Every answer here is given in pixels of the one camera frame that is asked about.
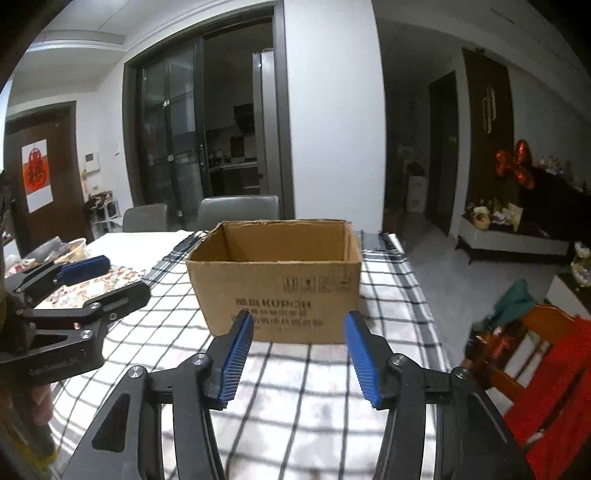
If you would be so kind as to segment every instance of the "balloon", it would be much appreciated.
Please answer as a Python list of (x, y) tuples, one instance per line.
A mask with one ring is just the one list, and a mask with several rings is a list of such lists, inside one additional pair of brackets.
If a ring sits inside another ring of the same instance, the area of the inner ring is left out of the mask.
[(495, 170), (496, 174), (499, 177), (504, 177), (507, 173), (507, 169), (513, 163), (513, 158), (511, 154), (507, 150), (499, 150), (496, 155), (496, 165)]
[(495, 154), (495, 170), (499, 177), (504, 177), (511, 172), (519, 185), (533, 190), (535, 187), (534, 176), (523, 166), (530, 164), (530, 148), (525, 140), (517, 142), (515, 155), (511, 155), (507, 150), (499, 150)]
[(518, 165), (531, 165), (530, 146), (523, 139), (515, 144), (515, 161)]
[(534, 180), (532, 174), (529, 171), (527, 171), (525, 168), (523, 168), (521, 165), (519, 165), (515, 169), (515, 171), (513, 172), (513, 175), (517, 179), (517, 183), (519, 183), (519, 185), (524, 186), (528, 190), (534, 189), (535, 180)]

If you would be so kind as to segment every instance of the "cardboard box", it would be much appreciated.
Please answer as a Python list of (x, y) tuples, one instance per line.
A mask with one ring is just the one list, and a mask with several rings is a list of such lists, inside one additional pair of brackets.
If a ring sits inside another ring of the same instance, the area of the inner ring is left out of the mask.
[(248, 309), (255, 340), (343, 343), (361, 262), (347, 222), (262, 220), (221, 223), (190, 254), (187, 269), (213, 335), (227, 333)]

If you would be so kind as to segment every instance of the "checkered tablecloth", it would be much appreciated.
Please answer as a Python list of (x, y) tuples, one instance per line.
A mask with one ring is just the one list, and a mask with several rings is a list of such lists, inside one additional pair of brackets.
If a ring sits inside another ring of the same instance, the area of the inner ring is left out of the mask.
[[(60, 448), (58, 471), (129, 367), (174, 368), (209, 345), (212, 336), (184, 262), (203, 237), (191, 234), (147, 275), (152, 298), (112, 327), (104, 366), (54, 386), (50, 427)], [(363, 233), (361, 239), (359, 310), (371, 330), (394, 352), (447, 370), (428, 305), (396, 239)], [(344, 345), (266, 342), (253, 342), (236, 398), (211, 414), (228, 478), (249, 480), (369, 479), (387, 417), (363, 399)], [(162, 429), (166, 477), (175, 479), (170, 405), (163, 407)], [(421, 478), (433, 476), (435, 442), (434, 408), (428, 406)]]

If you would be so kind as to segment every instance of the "blue gripper pad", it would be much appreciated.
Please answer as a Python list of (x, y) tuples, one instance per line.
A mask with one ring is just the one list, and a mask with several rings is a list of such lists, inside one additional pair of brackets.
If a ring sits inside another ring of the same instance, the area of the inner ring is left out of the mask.
[(378, 408), (382, 403), (382, 394), (379, 392), (379, 371), (359, 331), (361, 326), (358, 326), (358, 321), (363, 320), (356, 320), (350, 313), (345, 317), (345, 343), (353, 361), (363, 397), (369, 400), (373, 408)]
[(90, 280), (91, 278), (106, 275), (111, 268), (111, 262), (107, 257), (88, 258), (76, 263), (64, 265), (61, 271), (56, 275), (56, 285), (72, 286), (77, 283)]
[(217, 396), (222, 402), (233, 400), (234, 395), (236, 395), (238, 383), (242, 376), (242, 369), (244, 368), (248, 351), (251, 348), (253, 330), (254, 319), (248, 313), (242, 322), (240, 331), (234, 340), (234, 344), (222, 369), (221, 388)]

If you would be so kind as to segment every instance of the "red fu character poster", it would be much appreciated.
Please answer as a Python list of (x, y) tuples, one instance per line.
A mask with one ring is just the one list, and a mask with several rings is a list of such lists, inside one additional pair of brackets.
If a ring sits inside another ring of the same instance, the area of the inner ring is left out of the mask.
[(47, 161), (47, 139), (22, 148), (22, 181), (25, 185), (29, 213), (53, 202)]

